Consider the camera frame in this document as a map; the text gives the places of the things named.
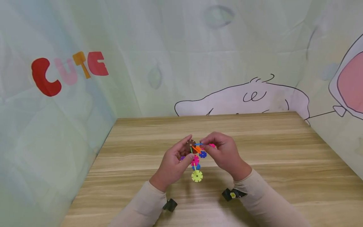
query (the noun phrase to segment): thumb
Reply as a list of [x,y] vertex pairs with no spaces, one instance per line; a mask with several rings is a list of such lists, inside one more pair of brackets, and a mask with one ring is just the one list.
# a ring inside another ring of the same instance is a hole
[[220,151],[215,149],[214,147],[210,146],[210,145],[200,145],[200,147],[205,150],[214,160],[216,160],[216,158],[218,157]]
[[192,160],[194,159],[194,154],[190,153],[179,163],[179,166],[184,170],[188,168]]

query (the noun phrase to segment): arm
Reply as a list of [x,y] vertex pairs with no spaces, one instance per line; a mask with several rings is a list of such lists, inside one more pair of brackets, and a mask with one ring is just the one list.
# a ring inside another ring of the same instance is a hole
[[112,220],[110,227],[153,226],[166,201],[165,192],[146,181],[131,202]]
[[217,165],[227,171],[234,180],[234,188],[247,193],[240,198],[247,211],[260,226],[269,227],[307,227],[307,220],[282,196],[273,190],[264,179],[244,162],[232,137],[213,132],[200,141],[213,143],[201,147],[215,160]]
[[165,152],[159,169],[112,220],[110,227],[150,227],[155,224],[167,201],[167,187],[179,180],[194,158],[194,154],[186,153],[184,148],[191,138],[192,135],[185,137]]
[[247,193],[240,200],[260,226],[310,226],[307,220],[255,170],[245,179],[234,182],[234,188]]

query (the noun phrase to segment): pink snowflake piece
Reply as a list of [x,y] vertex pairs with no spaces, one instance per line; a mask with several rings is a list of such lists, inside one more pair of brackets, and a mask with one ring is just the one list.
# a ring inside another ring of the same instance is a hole
[[194,155],[194,159],[192,160],[192,162],[190,163],[192,166],[196,166],[199,163],[199,157]]

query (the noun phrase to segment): cartoon character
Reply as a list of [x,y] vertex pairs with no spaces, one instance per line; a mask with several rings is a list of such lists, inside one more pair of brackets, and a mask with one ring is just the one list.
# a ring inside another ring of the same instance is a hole
[[302,91],[284,85],[253,78],[249,83],[214,92],[200,100],[177,102],[178,116],[216,115],[296,111],[303,119],[309,118],[309,98]]
[[349,48],[335,76],[329,83],[329,92],[340,106],[333,106],[341,117],[348,111],[363,119],[363,35]]

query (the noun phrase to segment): table surface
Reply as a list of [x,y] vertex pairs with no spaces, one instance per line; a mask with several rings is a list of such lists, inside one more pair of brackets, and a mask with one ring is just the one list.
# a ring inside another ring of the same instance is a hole
[[[158,169],[165,151],[193,134],[232,136],[242,158],[312,226],[362,226],[363,181],[296,113],[118,119],[73,201],[63,227],[107,226]],[[171,185],[178,206],[156,226],[257,226],[238,199],[221,193],[232,178],[210,156],[203,180],[191,169]]]

